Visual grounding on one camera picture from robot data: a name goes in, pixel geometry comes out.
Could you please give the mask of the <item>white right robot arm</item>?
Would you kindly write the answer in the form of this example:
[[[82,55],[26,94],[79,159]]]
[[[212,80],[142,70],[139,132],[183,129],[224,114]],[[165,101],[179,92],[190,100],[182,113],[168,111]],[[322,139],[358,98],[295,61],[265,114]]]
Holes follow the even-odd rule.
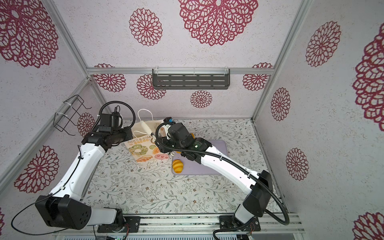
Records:
[[[164,122],[157,127],[153,137],[160,150],[180,152],[188,160],[220,173],[247,194],[233,215],[237,224],[263,216],[273,196],[272,179],[268,172],[258,173],[240,165],[211,142],[194,138],[182,123]]]

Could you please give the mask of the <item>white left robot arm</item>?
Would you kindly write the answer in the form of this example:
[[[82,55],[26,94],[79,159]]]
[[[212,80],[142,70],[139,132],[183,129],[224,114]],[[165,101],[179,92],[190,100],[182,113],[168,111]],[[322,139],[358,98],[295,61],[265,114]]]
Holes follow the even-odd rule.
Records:
[[[47,226],[81,230],[99,225],[110,232],[124,229],[126,221],[121,209],[92,208],[81,201],[107,150],[132,139],[131,130],[123,129],[122,125],[118,111],[101,114],[100,124],[96,130],[86,134],[64,177],[48,196],[39,196],[35,207]]]

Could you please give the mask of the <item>printed paper bread bag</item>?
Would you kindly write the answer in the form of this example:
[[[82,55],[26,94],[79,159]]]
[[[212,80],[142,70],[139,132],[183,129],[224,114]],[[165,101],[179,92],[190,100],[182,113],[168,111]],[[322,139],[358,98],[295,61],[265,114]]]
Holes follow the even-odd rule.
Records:
[[[151,120],[142,120],[140,113],[151,115]],[[139,122],[135,123],[131,128],[133,139],[124,142],[128,152],[138,163],[144,163],[150,160],[165,161],[169,159],[168,154],[162,153],[155,144],[155,131],[157,127],[163,123],[163,120],[155,120],[150,110],[140,109],[137,116]]]

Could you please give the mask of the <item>metal tongs with white tips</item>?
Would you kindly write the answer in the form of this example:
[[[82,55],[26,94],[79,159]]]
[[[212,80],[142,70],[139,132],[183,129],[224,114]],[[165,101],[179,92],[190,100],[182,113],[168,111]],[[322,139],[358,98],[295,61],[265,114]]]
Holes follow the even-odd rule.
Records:
[[[144,130],[144,133],[148,135],[154,135],[156,133],[156,129],[160,124],[164,123],[163,120],[151,120],[151,121],[141,121],[140,124]],[[170,125],[164,125],[159,129],[158,136],[167,137],[168,128]]]

